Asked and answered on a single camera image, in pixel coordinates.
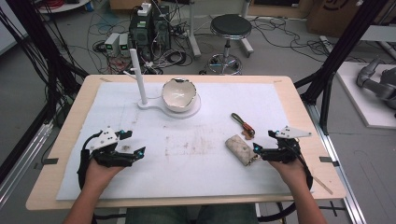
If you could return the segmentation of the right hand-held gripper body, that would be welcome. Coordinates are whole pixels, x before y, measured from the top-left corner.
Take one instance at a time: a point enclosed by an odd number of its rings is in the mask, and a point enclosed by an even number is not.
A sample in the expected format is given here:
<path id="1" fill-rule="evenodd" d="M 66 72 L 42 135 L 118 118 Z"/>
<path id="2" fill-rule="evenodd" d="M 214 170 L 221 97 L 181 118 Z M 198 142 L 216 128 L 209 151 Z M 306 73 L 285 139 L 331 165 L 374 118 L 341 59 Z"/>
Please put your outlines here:
<path id="1" fill-rule="evenodd" d="M 277 132 L 277 148 L 264 148 L 264 155 L 262 156 L 264 161 L 289 163 L 296 160 L 297 157 L 301 155 L 298 138 L 312 135 L 309 131 L 303 131 L 290 126 L 286 126 L 282 130 L 274 132 Z"/>

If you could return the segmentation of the grey power supply unit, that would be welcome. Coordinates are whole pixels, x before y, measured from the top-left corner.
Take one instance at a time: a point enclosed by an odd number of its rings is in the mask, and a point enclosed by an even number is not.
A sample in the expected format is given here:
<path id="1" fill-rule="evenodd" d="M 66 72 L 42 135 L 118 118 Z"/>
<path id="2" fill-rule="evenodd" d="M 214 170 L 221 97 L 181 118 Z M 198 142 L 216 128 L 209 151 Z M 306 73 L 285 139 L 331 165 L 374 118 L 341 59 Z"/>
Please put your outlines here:
<path id="1" fill-rule="evenodd" d="M 120 35 L 118 33 L 111 34 L 105 41 L 106 53 L 110 57 L 116 57 L 120 53 Z"/>
<path id="2" fill-rule="evenodd" d="M 122 57 L 129 57 L 130 56 L 129 36 L 126 33 L 120 34 L 119 46 L 120 46 L 120 55 Z"/>

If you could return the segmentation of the white stand with pole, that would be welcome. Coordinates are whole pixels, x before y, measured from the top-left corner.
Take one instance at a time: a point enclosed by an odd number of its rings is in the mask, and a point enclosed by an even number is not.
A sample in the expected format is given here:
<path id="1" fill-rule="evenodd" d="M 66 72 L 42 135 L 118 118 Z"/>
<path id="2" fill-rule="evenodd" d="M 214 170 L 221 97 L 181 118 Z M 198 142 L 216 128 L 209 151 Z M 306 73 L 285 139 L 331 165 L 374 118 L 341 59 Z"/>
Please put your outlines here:
<path id="1" fill-rule="evenodd" d="M 137 50 L 129 49 L 129 51 L 130 51 L 131 61 L 133 63 L 133 67 L 130 69 L 130 71 L 134 72 L 134 74 L 132 75 L 127 71 L 124 71 L 124 74 L 128 77 L 135 79 L 137 82 L 137 86 L 140 93 L 140 101 L 137 103 L 137 105 L 140 109 L 158 109 L 161 110 L 165 115 L 173 119 L 187 119 L 187 118 L 191 118 L 192 116 L 198 113 L 198 111 L 201 108 L 201 97 L 198 92 L 194 106 L 189 111 L 182 113 L 173 112 L 165 106 L 162 98 L 162 90 L 161 90 L 161 95 L 158 97 L 154 97 L 154 98 L 147 97 L 144 78 L 143 75 L 141 74 L 140 66 L 138 65 L 139 61 L 137 56 Z"/>

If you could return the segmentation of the black computer tower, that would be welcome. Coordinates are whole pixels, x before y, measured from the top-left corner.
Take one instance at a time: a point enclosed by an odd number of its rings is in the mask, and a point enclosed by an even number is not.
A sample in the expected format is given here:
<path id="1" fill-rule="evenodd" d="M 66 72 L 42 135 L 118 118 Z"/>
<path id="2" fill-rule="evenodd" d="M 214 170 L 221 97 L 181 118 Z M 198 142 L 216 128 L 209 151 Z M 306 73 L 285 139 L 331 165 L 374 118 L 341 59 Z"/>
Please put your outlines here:
<path id="1" fill-rule="evenodd" d="M 154 52 L 171 48 L 169 6 L 152 5 L 147 16 L 132 16 L 129 32 L 133 48 L 137 50 L 140 62 L 154 60 Z"/>

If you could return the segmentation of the aluminium rail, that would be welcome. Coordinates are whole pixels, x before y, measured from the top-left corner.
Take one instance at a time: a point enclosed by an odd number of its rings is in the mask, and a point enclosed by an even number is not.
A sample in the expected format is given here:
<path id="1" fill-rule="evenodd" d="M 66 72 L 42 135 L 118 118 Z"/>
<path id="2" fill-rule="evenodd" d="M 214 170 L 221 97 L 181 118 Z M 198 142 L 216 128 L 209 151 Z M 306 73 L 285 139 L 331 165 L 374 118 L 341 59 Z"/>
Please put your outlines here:
<path id="1" fill-rule="evenodd" d="M 327 135 L 323 129 L 319 125 L 320 113 L 315 105 L 304 105 L 308 115 L 313 121 L 313 124 L 316 128 L 316 132 L 324 148 L 326 149 L 329 157 L 331 158 L 332 165 L 335 168 L 336 173 L 338 174 L 341 183 L 343 184 L 344 190 L 346 191 L 346 196 L 342 199 L 344 207 L 346 209 L 346 213 L 349 217 L 351 224 L 367 224 L 366 219 L 361 211 L 361 207 L 357 201 L 357 198 L 354 194 L 352 187 L 349 184 L 347 179 L 347 175 L 345 173 L 344 167 L 337 155 L 336 149 L 332 143 L 332 139 L 329 135 Z"/>
<path id="2" fill-rule="evenodd" d="M 47 142 L 53 129 L 53 122 L 43 123 L 35 134 L 29 139 L 22 154 L 13 164 L 5 180 L 0 184 L 0 210 L 6 205 L 7 200 L 26 174 L 29 166 L 33 163 L 41 148 Z"/>

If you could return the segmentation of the wooden table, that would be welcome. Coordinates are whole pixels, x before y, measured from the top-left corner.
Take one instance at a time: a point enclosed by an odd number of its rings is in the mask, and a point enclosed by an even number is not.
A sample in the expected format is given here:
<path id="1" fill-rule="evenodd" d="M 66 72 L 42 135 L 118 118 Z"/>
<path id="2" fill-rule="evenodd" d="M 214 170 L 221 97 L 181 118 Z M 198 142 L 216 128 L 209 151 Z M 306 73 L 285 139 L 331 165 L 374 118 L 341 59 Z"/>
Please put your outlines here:
<path id="1" fill-rule="evenodd" d="M 304 155 L 304 160 L 307 163 L 312 176 L 318 177 L 333 191 L 333 195 L 329 194 L 314 180 L 312 187 L 309 189 L 313 197 L 317 200 L 342 199 L 345 197 L 346 191 L 344 190 L 334 166 L 331 163 L 321 162 L 319 160 L 319 157 L 327 157 L 328 154 L 297 90 L 289 77 L 191 75 L 189 80 L 193 82 L 195 87 L 199 83 L 258 83 L 274 85 L 289 121 L 287 126 L 312 133 L 311 136 L 301 137 L 298 140 L 302 154 Z M 46 165 L 42 168 L 42 171 L 35 182 L 35 186 L 26 202 L 27 209 L 68 209 L 74 203 L 75 199 L 60 200 L 57 195 L 64 179 L 69 157 L 78 140 L 85 118 L 92 107 L 96 93 L 98 92 L 100 85 L 107 82 L 132 82 L 136 84 L 135 80 L 125 75 L 90 75 L 85 78 L 82 87 L 78 92 L 78 96 L 73 103 L 50 152 L 50 156 L 52 158 L 58 158 L 59 160 L 57 164 Z M 259 203 L 288 201 L 291 198 L 290 192 L 287 195 L 201 196 L 162 199 L 105 199 L 102 195 L 99 201 L 99 204 L 102 207 Z"/>

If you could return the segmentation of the white desk leg frame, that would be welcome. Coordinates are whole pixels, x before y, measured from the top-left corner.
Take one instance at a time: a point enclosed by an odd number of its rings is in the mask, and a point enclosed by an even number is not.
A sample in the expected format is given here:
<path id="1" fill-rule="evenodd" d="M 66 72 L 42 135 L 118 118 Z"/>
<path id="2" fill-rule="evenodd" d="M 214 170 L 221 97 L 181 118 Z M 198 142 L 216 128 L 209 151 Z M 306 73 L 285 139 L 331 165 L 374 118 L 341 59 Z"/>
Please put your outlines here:
<path id="1" fill-rule="evenodd" d="M 245 19 L 248 17 L 248 8 L 250 5 L 250 2 L 251 2 L 251 0 L 243 0 L 241 16 Z M 188 39 L 189 39 L 189 43 L 191 46 L 193 56 L 195 58 L 200 58 L 202 53 L 199 49 L 198 43 L 197 43 L 195 35 L 194 35 L 194 3 L 195 3 L 195 0 L 189 0 L 189 3 L 190 3 L 190 29 L 187 31 L 187 35 L 188 35 Z M 250 56 L 254 52 L 253 47 L 251 47 L 250 43 L 248 42 L 248 40 L 246 38 L 242 38 L 240 40 L 240 43 L 246 50 L 247 56 Z"/>

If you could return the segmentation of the person's left hand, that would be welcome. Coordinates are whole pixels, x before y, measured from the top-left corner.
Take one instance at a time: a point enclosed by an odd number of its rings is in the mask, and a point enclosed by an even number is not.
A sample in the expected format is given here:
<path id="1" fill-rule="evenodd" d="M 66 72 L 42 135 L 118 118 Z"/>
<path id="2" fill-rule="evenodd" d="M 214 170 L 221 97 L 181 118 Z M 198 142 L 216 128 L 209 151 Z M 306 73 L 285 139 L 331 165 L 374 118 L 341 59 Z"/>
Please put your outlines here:
<path id="1" fill-rule="evenodd" d="M 91 160 L 83 188 L 89 191 L 103 191 L 112 178 L 122 170 L 123 167 L 105 167 L 98 164 L 96 160 Z"/>

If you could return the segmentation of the beige cloth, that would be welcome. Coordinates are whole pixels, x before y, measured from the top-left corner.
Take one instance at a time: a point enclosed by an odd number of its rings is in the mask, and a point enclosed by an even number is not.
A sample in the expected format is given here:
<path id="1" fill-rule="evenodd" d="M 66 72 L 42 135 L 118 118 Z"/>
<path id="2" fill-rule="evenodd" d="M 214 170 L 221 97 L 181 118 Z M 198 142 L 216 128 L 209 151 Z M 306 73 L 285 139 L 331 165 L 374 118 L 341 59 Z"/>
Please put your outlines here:
<path id="1" fill-rule="evenodd" d="M 228 138 L 225 145 L 244 166 L 249 166 L 258 159 L 253 149 L 237 134 Z"/>

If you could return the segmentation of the white table mat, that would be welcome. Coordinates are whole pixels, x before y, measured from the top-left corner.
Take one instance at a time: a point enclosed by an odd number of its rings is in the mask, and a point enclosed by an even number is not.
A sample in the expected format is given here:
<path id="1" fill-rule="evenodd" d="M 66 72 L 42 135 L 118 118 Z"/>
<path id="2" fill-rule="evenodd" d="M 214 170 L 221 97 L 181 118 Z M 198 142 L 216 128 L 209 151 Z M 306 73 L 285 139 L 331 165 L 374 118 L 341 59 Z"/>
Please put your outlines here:
<path id="1" fill-rule="evenodd" d="M 139 108 L 139 90 L 132 82 L 101 84 L 66 165 L 58 199 L 77 198 L 80 151 L 106 127 L 133 133 L 119 141 L 119 152 L 143 148 L 145 156 L 113 178 L 102 195 L 105 199 L 289 194 L 268 162 L 256 160 L 245 166 L 225 145 L 242 132 L 231 117 L 236 113 L 255 130 L 255 143 L 276 147 L 268 133 L 283 129 L 289 121 L 275 86 L 199 83 L 196 88 L 201 97 L 198 113 L 173 119 L 158 109 Z"/>

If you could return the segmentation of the white platform board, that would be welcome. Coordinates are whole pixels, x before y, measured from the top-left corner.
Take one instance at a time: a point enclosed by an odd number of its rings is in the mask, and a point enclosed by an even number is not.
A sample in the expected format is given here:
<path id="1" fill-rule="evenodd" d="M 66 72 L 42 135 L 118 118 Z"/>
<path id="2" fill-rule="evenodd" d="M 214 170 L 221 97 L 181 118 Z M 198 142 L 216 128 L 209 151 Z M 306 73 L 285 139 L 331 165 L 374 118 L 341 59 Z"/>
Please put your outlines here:
<path id="1" fill-rule="evenodd" d="M 373 92 L 356 84 L 358 73 L 364 66 L 366 63 L 344 62 L 337 71 L 337 77 L 367 127 L 396 130 L 396 110 L 388 107 Z"/>

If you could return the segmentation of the white round table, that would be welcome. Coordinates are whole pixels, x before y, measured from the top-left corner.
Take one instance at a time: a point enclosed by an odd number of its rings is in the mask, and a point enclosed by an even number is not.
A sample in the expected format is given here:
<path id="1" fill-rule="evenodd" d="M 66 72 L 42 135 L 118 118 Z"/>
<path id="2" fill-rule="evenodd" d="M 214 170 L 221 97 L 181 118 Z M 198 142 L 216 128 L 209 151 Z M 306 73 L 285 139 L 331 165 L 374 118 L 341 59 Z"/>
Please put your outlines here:
<path id="1" fill-rule="evenodd" d="M 42 14 L 66 12 L 69 10 L 84 8 L 86 11 L 94 11 L 92 0 L 78 0 L 77 3 L 67 3 L 66 0 L 43 0 L 39 4 L 38 11 Z"/>

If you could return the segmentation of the thin wooden stick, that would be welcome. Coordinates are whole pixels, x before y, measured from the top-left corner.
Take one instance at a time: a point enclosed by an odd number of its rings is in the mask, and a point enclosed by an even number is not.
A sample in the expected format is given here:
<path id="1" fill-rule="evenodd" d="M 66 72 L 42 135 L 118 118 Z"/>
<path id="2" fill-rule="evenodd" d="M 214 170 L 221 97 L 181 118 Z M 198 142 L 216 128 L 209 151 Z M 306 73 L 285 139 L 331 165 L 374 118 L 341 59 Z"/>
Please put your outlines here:
<path id="1" fill-rule="evenodd" d="M 313 179 L 314 179 L 320 186 L 322 186 L 329 194 L 333 195 L 333 191 L 332 191 L 324 182 L 322 182 L 318 177 L 313 176 Z"/>

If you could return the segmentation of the white power adapter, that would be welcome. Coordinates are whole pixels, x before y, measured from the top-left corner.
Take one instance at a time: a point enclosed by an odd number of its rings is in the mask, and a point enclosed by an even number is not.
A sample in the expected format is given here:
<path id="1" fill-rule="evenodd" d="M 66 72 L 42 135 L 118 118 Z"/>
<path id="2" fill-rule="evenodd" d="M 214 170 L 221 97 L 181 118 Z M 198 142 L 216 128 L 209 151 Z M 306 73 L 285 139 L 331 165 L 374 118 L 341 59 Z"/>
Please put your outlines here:
<path id="1" fill-rule="evenodd" d="M 151 11 L 151 3 L 142 3 L 141 7 L 137 10 L 138 16 L 147 16 Z"/>

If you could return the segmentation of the dark tape piece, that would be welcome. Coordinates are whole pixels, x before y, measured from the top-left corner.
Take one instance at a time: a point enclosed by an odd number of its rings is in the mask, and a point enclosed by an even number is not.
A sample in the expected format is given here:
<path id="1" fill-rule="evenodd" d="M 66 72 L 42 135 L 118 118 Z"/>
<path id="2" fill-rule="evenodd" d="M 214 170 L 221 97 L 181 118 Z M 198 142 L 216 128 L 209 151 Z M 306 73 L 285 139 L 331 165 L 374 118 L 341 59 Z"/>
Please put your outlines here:
<path id="1" fill-rule="evenodd" d="M 334 161 L 331 157 L 319 157 L 321 162 L 331 163 L 334 167 L 340 166 L 339 161 Z"/>
<path id="2" fill-rule="evenodd" d="M 35 166 L 34 166 L 34 169 L 36 169 L 36 170 L 42 170 L 42 168 L 43 168 L 45 165 L 57 164 L 58 160 L 59 160 L 58 158 L 44 159 L 44 160 L 41 161 L 41 162 L 37 162 L 37 163 L 35 164 Z"/>

